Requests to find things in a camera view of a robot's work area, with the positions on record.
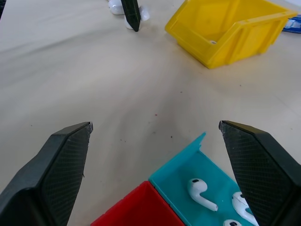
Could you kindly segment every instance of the red storage bin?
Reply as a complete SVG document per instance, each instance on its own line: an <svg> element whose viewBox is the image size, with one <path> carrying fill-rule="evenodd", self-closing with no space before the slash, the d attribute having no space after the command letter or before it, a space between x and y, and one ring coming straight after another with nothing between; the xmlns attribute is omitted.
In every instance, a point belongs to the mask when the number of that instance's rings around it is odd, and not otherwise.
<svg viewBox="0 0 301 226"><path fill-rule="evenodd" d="M183 226L149 181L144 181L91 226Z"/></svg>

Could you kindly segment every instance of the yellow plastic bin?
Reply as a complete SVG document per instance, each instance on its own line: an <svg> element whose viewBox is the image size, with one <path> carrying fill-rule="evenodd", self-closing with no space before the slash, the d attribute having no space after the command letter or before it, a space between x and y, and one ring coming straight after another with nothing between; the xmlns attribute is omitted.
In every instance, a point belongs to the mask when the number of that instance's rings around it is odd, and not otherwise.
<svg viewBox="0 0 301 226"><path fill-rule="evenodd" d="M266 52L295 15L265 0L186 0L165 30L215 68Z"/></svg>

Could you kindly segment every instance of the blue object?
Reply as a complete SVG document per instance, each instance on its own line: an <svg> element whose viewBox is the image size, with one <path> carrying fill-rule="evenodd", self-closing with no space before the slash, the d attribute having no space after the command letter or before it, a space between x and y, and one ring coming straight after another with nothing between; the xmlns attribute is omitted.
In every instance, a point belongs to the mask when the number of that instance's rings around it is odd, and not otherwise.
<svg viewBox="0 0 301 226"><path fill-rule="evenodd" d="M232 206L232 195L240 191L238 185L200 152L203 133L184 150L151 175L149 181L170 204L181 220L189 226L222 226L227 219L251 226ZM213 212L193 201L187 184L192 178L204 180L208 190L202 196L218 205Z"/></svg>
<svg viewBox="0 0 301 226"><path fill-rule="evenodd" d="M301 15L290 18L283 31L301 34Z"/></svg>

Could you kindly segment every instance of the white table surface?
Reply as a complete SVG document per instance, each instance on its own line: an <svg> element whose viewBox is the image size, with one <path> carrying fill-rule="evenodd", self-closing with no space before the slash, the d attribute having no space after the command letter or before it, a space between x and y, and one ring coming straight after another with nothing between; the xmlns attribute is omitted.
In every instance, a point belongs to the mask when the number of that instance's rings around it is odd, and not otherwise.
<svg viewBox="0 0 301 226"><path fill-rule="evenodd" d="M181 3L141 0L151 19L135 33L106 0L7 1L0 191L52 133L83 121L94 131L70 226L93 222L203 131L203 152L234 178L220 120L270 132L301 162L301 35L208 70L164 31Z"/></svg>

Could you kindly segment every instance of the teal plastic bin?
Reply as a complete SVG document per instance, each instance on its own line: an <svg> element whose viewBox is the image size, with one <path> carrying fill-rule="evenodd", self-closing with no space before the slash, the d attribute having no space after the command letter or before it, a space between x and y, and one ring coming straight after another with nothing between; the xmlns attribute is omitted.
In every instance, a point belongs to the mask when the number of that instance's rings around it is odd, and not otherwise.
<svg viewBox="0 0 301 226"><path fill-rule="evenodd" d="M181 220L192 226L222 226L227 219L251 226L233 209L232 195L240 191L238 185L200 152L205 133L157 170L149 179L160 195L170 204ZM192 178L204 180L208 189L204 198L216 203L213 212L191 199L187 191Z"/></svg>

